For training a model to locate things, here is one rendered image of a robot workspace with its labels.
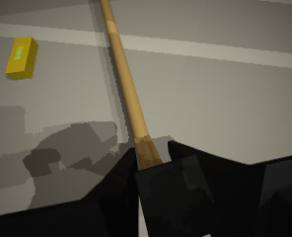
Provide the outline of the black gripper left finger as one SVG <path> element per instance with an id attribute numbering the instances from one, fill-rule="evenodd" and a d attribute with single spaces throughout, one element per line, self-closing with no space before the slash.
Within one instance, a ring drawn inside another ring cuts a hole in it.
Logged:
<path id="1" fill-rule="evenodd" d="M 0 215 L 0 237 L 138 237 L 135 148 L 83 198 Z"/>

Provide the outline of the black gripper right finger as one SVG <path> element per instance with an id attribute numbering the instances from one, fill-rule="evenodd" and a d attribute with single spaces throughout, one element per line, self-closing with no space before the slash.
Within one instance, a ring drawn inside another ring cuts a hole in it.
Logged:
<path id="1" fill-rule="evenodd" d="M 271 196 L 292 187 L 292 155 L 242 164 L 168 141 L 172 161 L 196 155 L 225 227 L 211 237 L 263 237 Z"/>

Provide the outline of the long wooden scraper with black blade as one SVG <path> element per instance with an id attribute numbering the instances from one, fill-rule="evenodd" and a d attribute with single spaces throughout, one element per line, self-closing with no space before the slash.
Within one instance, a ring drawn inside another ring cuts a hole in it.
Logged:
<path id="1" fill-rule="evenodd" d="M 223 229 L 196 155 L 163 163 L 147 130 L 110 0 L 100 3 L 141 169 L 134 177 L 148 237 L 202 237 Z"/>

